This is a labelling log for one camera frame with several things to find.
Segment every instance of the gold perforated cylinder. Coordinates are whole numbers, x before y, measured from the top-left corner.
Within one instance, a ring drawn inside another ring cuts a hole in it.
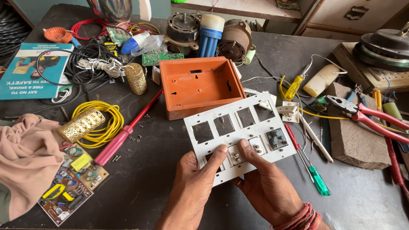
[[[68,142],[74,143],[105,121],[105,117],[92,107],[70,122],[58,128],[58,133]]]
[[[146,79],[145,74],[142,70],[142,66],[138,63],[128,64],[131,67],[125,67],[124,72],[125,76],[128,79],[129,86],[132,89],[132,92],[136,95],[141,95],[146,91]]]

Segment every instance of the white plastic bottle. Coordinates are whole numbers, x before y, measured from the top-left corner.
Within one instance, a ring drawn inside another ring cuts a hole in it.
[[[311,96],[317,97],[321,94],[339,75],[339,68],[334,64],[324,66],[303,89]]]

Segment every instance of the blue water filter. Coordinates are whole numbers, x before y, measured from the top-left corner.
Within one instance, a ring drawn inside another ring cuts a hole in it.
[[[222,38],[225,20],[217,15],[205,14],[200,24],[198,57],[213,57],[217,42]]]

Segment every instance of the yellow screwdriver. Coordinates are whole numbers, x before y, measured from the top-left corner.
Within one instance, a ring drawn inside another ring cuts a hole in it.
[[[292,100],[295,96],[295,93],[297,92],[298,88],[300,88],[301,83],[304,81],[305,77],[306,77],[306,72],[308,70],[308,66],[307,65],[303,72],[300,75],[297,75],[293,81],[293,83],[291,84],[292,87],[289,87],[287,92],[285,93],[284,97],[287,100]]]

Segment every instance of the red pliers handle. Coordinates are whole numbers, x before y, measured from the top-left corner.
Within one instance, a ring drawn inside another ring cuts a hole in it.
[[[394,124],[404,130],[408,130],[409,129],[409,125],[386,114],[386,113],[382,113],[380,111],[377,110],[373,110],[370,109],[366,106],[364,106],[362,103],[359,103],[356,105],[358,107],[358,111],[356,114],[352,115],[352,120],[354,121],[360,121],[362,123],[364,123],[366,126],[368,126],[369,128],[371,128],[372,130],[374,130],[375,132],[382,134],[385,137],[389,137],[391,139],[397,140],[399,142],[402,143],[406,143],[409,144],[409,139],[405,138],[397,133],[391,132],[383,127],[381,127],[380,125],[376,124],[374,121],[372,121],[371,119],[369,119],[367,116],[365,116],[365,114],[368,115],[372,115],[375,117],[378,117],[382,120],[385,120],[391,124]]]

